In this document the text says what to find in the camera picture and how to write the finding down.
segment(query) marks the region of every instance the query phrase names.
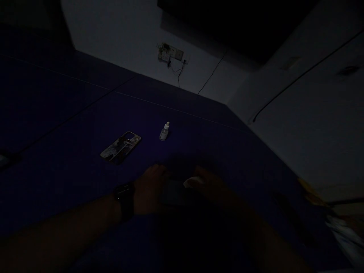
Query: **wall socket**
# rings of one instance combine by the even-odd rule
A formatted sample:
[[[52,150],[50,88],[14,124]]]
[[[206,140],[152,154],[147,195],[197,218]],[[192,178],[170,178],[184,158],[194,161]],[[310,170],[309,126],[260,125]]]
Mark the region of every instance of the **wall socket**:
[[[159,61],[164,61],[168,63],[170,58],[174,58],[178,61],[184,62],[185,64],[188,64],[188,62],[190,61],[190,55],[186,54],[180,49],[170,46],[169,44],[161,43],[160,45],[158,45],[158,49]]]

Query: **black watch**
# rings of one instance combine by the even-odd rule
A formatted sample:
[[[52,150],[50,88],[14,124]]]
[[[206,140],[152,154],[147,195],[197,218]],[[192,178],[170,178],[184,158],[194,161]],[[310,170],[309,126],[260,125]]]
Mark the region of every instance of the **black watch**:
[[[134,183],[117,186],[114,189],[114,198],[121,206],[121,222],[126,222],[134,216]]]

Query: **small glass bottle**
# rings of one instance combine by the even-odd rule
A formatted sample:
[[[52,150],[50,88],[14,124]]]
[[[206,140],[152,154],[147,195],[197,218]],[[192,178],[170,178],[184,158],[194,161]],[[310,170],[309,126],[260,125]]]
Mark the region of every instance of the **small glass bottle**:
[[[165,141],[168,135],[168,129],[169,129],[169,121],[164,125],[164,128],[160,132],[159,139],[161,141]]]

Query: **blue table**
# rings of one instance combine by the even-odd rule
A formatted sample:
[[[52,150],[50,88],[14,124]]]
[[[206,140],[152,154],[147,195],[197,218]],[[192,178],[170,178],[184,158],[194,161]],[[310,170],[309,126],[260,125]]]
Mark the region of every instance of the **blue table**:
[[[228,126],[124,92],[121,86],[74,116],[1,174],[2,235],[110,193],[154,163],[165,164],[180,179],[200,164],[220,175],[316,270],[349,267],[322,210],[303,198],[295,175],[243,124]],[[208,105],[201,103],[199,111],[208,113]],[[162,142],[158,137],[167,121],[171,132]],[[141,143],[119,166],[103,161],[99,154],[126,131],[140,135]],[[319,248],[303,246],[272,191],[289,198]],[[195,264],[196,257],[204,269],[255,270],[231,223],[211,212],[135,217],[101,238],[71,271],[177,271]]]

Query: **electrical cable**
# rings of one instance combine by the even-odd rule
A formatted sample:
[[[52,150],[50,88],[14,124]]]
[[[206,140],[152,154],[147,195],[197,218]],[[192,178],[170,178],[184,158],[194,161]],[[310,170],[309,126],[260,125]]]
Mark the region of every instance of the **electrical cable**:
[[[311,68],[309,68],[308,70],[306,70],[302,75],[300,75],[298,78],[296,78],[293,82],[291,82],[288,86],[286,86],[281,92],[279,92],[276,96],[274,96],[265,106],[263,106],[263,108],[261,108],[259,110],[259,112],[254,116],[253,119],[253,123],[255,122],[255,120],[257,119],[258,115],[268,106],[270,105],[277,97],[279,97],[284,91],[286,91],[288,88],[290,88],[295,82],[297,82],[300,78],[302,78],[304,75],[306,75],[308,72],[310,72],[312,69],[314,69],[316,66],[318,66],[320,63],[322,63],[323,61],[325,61],[326,59],[328,59],[330,56],[332,56],[333,54],[335,54],[337,51],[339,51],[341,48],[343,48],[344,46],[346,46],[348,43],[350,43],[352,40],[354,40],[356,37],[358,37],[360,34],[362,34],[364,32],[364,29],[362,29],[361,31],[359,31],[357,34],[355,34],[352,38],[350,38],[348,41],[346,41],[345,43],[343,43],[341,46],[339,46],[337,49],[335,49],[334,51],[332,51],[329,55],[327,55],[325,58],[323,58],[322,60],[320,60],[318,63],[316,63],[315,65],[313,65]]]
[[[210,80],[210,78],[212,77],[213,73],[215,72],[216,68],[219,66],[219,64],[221,63],[221,61],[223,60],[223,58],[225,57],[226,53],[228,52],[228,50],[225,51],[223,57],[221,58],[221,60],[218,62],[218,64],[216,65],[215,69],[213,70],[211,76],[207,79],[207,81],[205,82],[205,84],[203,85],[203,87],[200,89],[200,91],[198,91],[197,95],[200,94],[200,92],[202,91],[202,89],[204,89],[205,85],[207,84],[207,82]]]
[[[179,76],[181,76],[182,71],[183,71],[183,67],[185,66],[186,61],[183,61],[182,67],[181,67],[181,72],[179,73],[177,80],[178,80],[178,88],[179,88]]]

